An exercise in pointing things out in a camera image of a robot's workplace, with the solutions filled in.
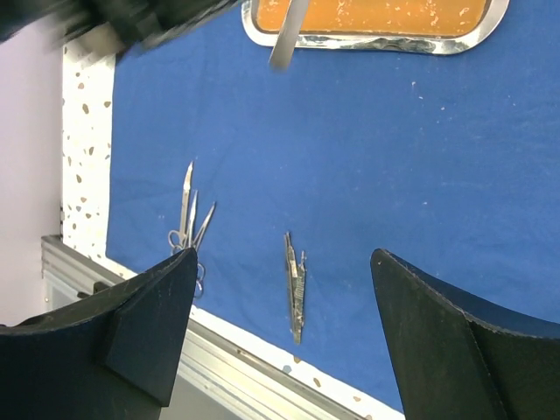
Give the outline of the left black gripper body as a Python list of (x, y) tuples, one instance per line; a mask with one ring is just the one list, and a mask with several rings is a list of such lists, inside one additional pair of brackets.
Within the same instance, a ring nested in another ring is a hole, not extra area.
[(154, 48), (233, 9), (236, 1), (2, 1), (1, 40), (49, 17), (62, 41), (92, 51)]

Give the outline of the steel scalpel handle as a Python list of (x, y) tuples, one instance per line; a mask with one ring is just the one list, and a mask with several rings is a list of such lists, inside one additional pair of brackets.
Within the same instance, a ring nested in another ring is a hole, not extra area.
[(296, 251), (291, 242), (291, 234), (284, 234), (285, 261), (287, 269), (288, 296), (290, 305), (290, 330), (293, 335), (294, 342), (299, 345), (301, 343), (302, 330), (304, 325), (304, 307), (300, 311), (295, 301), (295, 286), (297, 278), (298, 259)]
[(305, 278), (306, 278), (306, 267), (305, 267), (306, 253), (304, 250), (301, 251), (300, 261), (297, 264), (297, 278), (295, 286), (295, 301), (300, 311), (304, 307), (305, 298)]

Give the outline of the blue surgical cloth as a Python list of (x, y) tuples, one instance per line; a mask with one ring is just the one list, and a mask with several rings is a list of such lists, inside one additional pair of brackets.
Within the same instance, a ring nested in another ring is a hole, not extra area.
[[(115, 69), (107, 254), (169, 253), (193, 162), (198, 307), (393, 408), (370, 272), (384, 248), (559, 319), (559, 4), (513, 1), (459, 55), (299, 50), (285, 73), (237, 11)], [(284, 234), (306, 253), (301, 343)]]

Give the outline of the steel scissors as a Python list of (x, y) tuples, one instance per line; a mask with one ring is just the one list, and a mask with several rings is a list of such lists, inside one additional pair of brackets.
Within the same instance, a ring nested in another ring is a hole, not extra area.
[(182, 198), (181, 198), (181, 208), (180, 208), (180, 218), (178, 229), (172, 229), (168, 233), (168, 243), (171, 247), (171, 253), (175, 254), (181, 249), (188, 247), (189, 242), (189, 204), (190, 204), (190, 192), (192, 188), (192, 175), (193, 175), (193, 162), (190, 162), (187, 166), (185, 173)]

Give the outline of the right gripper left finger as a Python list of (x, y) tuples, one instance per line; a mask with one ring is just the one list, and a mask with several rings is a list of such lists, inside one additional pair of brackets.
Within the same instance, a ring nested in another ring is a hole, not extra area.
[(1, 328), (3, 419), (158, 419), (169, 406), (197, 254)]

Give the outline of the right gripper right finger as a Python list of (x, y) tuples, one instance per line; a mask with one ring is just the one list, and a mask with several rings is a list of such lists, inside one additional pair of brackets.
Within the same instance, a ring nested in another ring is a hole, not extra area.
[(494, 304), (385, 249), (374, 293), (408, 419), (557, 419), (559, 325)]

